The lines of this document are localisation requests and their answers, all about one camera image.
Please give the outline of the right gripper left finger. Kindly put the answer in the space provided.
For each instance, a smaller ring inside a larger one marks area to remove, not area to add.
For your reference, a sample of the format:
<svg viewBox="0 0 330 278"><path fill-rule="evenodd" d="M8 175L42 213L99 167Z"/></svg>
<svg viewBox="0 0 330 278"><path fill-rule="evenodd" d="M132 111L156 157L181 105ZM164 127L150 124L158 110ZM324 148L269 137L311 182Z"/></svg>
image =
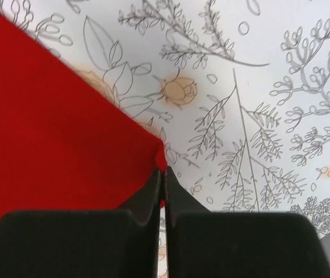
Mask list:
<svg viewBox="0 0 330 278"><path fill-rule="evenodd" d="M161 178L113 210L5 214L0 277L156 277Z"/></svg>

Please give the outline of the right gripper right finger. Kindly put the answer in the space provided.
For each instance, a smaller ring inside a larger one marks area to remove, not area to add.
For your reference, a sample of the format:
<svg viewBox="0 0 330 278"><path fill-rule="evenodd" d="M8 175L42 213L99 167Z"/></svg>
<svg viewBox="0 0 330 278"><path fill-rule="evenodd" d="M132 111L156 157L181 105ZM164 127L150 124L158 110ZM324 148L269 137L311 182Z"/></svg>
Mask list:
<svg viewBox="0 0 330 278"><path fill-rule="evenodd" d="M294 213L211 212L164 174L169 277L330 277L309 220Z"/></svg>

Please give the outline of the red t shirt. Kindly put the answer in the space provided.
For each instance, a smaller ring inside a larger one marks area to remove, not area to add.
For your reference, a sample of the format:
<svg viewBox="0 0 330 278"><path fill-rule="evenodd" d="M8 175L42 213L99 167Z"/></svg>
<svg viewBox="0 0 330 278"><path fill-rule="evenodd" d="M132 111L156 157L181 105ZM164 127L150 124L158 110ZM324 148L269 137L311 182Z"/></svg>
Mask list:
<svg viewBox="0 0 330 278"><path fill-rule="evenodd" d="M114 209L166 165L160 139L0 15L0 218Z"/></svg>

